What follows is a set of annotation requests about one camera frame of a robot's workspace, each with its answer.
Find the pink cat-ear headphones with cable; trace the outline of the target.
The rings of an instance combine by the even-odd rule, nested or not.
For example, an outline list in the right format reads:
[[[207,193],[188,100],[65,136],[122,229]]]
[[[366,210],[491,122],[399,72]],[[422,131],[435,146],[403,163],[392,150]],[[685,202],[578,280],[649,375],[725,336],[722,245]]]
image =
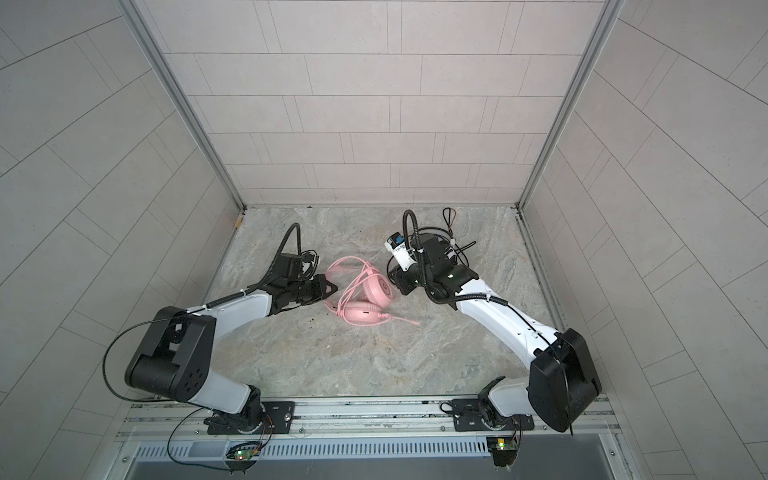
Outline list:
[[[330,299],[323,301],[330,313],[357,327],[378,326],[392,320],[419,325],[418,321],[386,312],[395,300],[388,279],[370,262],[360,257],[345,256],[336,260],[325,271],[326,279],[331,280],[335,274],[353,271],[352,267],[346,265],[347,261],[359,262],[361,268],[342,291],[336,303]]]

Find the white black headphones with cable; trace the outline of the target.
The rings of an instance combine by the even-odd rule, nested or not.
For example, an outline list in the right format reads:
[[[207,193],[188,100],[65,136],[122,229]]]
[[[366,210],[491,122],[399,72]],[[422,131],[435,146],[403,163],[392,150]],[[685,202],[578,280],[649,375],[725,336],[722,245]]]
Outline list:
[[[464,246],[459,246],[452,229],[454,220],[457,218],[456,210],[452,207],[444,207],[442,216],[445,222],[445,228],[435,226],[419,227],[416,233],[411,233],[409,235],[409,246],[406,245],[406,240],[405,245],[409,248],[413,258],[416,260],[414,253],[416,238],[423,235],[425,235],[427,239],[435,238],[438,240],[438,243],[443,246],[445,254],[449,260],[454,264],[460,263],[461,265],[469,267],[470,263],[466,251],[473,247],[476,244],[476,241],[472,241]]]

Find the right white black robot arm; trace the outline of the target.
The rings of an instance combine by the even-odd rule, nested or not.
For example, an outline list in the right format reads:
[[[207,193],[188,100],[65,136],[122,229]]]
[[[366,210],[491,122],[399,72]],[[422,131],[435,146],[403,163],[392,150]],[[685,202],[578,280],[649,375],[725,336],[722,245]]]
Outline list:
[[[397,265],[388,276],[403,295],[422,287],[435,304],[471,317],[500,339],[525,365],[528,376],[501,376],[478,394],[478,413],[492,429],[523,415],[536,415],[557,432],[573,422],[602,387],[585,339],[560,332],[502,299],[479,275],[448,253],[433,234],[408,241],[399,232],[385,246]]]

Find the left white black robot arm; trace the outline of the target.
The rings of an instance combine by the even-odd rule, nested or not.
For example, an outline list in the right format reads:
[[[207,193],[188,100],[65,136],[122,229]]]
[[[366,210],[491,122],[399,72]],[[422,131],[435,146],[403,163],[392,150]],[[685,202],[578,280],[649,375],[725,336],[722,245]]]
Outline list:
[[[262,428],[267,414],[260,390],[215,372],[214,346],[245,324],[336,293],[335,284],[314,272],[310,257],[309,252],[280,254],[255,285],[201,307],[158,311],[126,367],[125,383],[212,411],[205,420],[210,434],[247,434]]]

